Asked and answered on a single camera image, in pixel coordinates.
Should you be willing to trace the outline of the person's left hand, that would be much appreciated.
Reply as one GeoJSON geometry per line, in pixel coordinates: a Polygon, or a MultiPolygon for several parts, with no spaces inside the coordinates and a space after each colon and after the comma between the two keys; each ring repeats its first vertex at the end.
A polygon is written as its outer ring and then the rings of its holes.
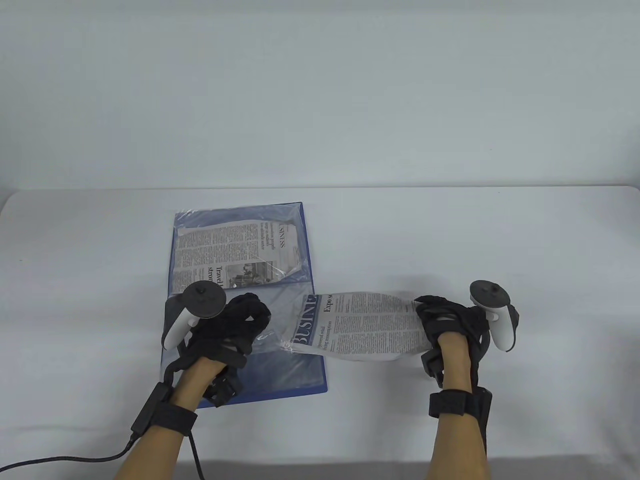
{"type": "Polygon", "coordinates": [[[270,309],[254,293],[234,297],[217,317],[201,320],[192,330],[178,371],[188,370],[201,358],[242,370],[253,343],[271,320],[270,309]]]}

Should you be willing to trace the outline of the person's right hand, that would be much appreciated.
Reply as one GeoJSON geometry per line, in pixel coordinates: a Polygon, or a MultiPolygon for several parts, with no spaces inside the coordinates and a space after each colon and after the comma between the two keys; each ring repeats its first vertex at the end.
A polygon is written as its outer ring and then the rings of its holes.
{"type": "Polygon", "coordinates": [[[466,307],[436,295],[422,295],[414,302],[414,311],[433,350],[441,349],[441,334],[457,333],[467,338],[471,361],[479,362],[486,355],[490,328],[480,307],[466,307]]]}

